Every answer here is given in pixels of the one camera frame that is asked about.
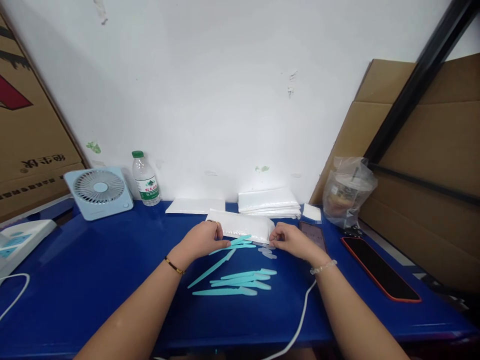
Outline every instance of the teal plastic tool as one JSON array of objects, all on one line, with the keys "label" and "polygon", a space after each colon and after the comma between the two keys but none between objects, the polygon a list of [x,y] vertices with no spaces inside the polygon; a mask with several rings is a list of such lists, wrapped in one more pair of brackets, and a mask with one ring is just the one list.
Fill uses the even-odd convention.
[{"label": "teal plastic tool", "polygon": [[232,240],[230,241],[230,245],[242,245],[242,244],[251,244],[253,241],[251,240]]},{"label": "teal plastic tool", "polygon": [[215,265],[213,265],[211,268],[209,268],[207,271],[205,271],[202,275],[200,275],[198,277],[198,279],[196,279],[194,282],[192,282],[190,285],[188,285],[188,289],[190,289],[193,285],[195,285],[195,284],[199,283],[200,281],[202,281],[203,279],[205,279],[208,275],[210,275],[215,270],[217,270],[220,267],[220,265],[222,265],[224,262],[230,260],[230,258],[232,257],[232,255],[236,251],[237,251],[237,249],[230,250],[224,258],[222,258],[219,262],[217,262]]},{"label": "teal plastic tool", "polygon": [[230,286],[242,283],[249,283],[255,280],[270,280],[270,275],[263,275],[263,274],[255,274],[252,276],[244,276],[244,277],[236,277],[229,280],[220,280],[219,282],[210,282],[212,288],[216,288],[219,286]]},{"label": "teal plastic tool", "polygon": [[208,255],[218,253],[219,251],[222,251],[222,250],[242,249],[242,248],[256,248],[256,247],[257,247],[256,245],[250,245],[250,244],[232,245],[232,246],[229,246],[229,247],[224,247],[222,249],[215,250],[215,251],[209,253]]},{"label": "teal plastic tool", "polygon": [[248,283],[254,280],[270,280],[270,275],[264,275],[259,273],[254,273],[251,276],[242,276],[242,277],[235,277],[228,280],[210,280],[210,284],[218,284],[224,283],[228,281],[228,284],[240,284],[240,283]]},{"label": "teal plastic tool", "polygon": [[222,276],[220,279],[221,280],[228,280],[228,279],[234,279],[234,278],[243,278],[247,276],[252,276],[255,274],[263,274],[263,275],[277,275],[277,272],[275,270],[270,270],[270,269],[260,269],[257,271],[246,271],[246,272],[238,272],[235,274],[227,275],[227,276]]},{"label": "teal plastic tool", "polygon": [[247,239],[250,239],[251,237],[252,237],[252,235],[244,235],[244,236],[237,237],[235,240],[232,240],[230,242],[231,242],[232,245],[244,244],[243,241],[248,241],[249,243],[252,243],[251,240],[247,240]]},{"label": "teal plastic tool", "polygon": [[255,296],[257,294],[258,293],[256,290],[252,290],[246,287],[237,287],[237,288],[223,287],[219,289],[210,289],[210,290],[192,292],[192,295],[203,295],[203,296],[222,296],[222,295]]},{"label": "teal plastic tool", "polygon": [[244,283],[241,283],[241,284],[235,284],[235,286],[240,286],[240,287],[244,287],[244,288],[259,288],[259,289],[262,289],[262,290],[272,290],[272,287],[266,283],[263,283],[263,282],[260,282],[260,281],[257,281],[257,280],[254,280],[254,281],[250,281],[250,282],[244,282]]}]

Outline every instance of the hand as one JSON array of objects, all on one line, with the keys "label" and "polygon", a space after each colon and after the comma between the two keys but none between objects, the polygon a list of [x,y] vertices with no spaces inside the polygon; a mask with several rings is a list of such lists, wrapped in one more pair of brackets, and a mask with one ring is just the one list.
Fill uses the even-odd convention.
[{"label": "hand", "polygon": [[307,260],[314,268],[330,261],[325,251],[311,241],[300,229],[284,222],[276,224],[270,234],[270,245],[285,250],[297,258]]},{"label": "hand", "polygon": [[230,241],[222,240],[223,237],[224,232],[219,222],[202,221],[192,227],[183,240],[170,251],[168,259],[179,269],[186,270],[194,260],[215,250],[228,248]]}]

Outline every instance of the person's left hand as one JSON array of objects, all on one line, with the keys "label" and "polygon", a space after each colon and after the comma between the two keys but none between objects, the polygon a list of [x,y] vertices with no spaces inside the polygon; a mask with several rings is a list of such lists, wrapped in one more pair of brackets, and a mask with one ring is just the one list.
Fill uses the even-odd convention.
[{"label": "person's left hand", "polygon": [[222,240],[222,225],[215,221],[202,221],[194,226],[168,254],[168,259],[178,268],[185,270],[194,260],[218,249],[228,248],[228,240]]}]

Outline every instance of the plastic bottle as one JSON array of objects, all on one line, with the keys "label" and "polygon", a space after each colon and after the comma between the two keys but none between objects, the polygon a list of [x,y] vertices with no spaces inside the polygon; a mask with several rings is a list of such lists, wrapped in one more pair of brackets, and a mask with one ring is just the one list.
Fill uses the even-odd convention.
[{"label": "plastic bottle", "polygon": [[136,150],[131,154],[135,159],[131,172],[136,180],[142,202],[146,206],[157,205],[160,202],[160,189],[154,170],[145,159],[143,151]]}]

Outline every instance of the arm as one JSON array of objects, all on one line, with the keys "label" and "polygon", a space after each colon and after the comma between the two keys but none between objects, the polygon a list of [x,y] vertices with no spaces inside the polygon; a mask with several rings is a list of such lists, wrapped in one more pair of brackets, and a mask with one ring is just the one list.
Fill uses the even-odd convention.
[{"label": "arm", "polygon": [[[270,244],[307,260],[313,268],[330,257],[296,226],[279,222]],[[408,360],[409,357],[375,314],[355,292],[338,267],[316,275],[328,320],[343,356],[348,360]]]},{"label": "arm", "polygon": [[[192,228],[168,254],[178,269],[186,270],[197,258],[227,248],[217,222],[203,221]],[[180,274],[166,261],[105,321],[75,357],[75,360],[148,359],[179,286]]]}]

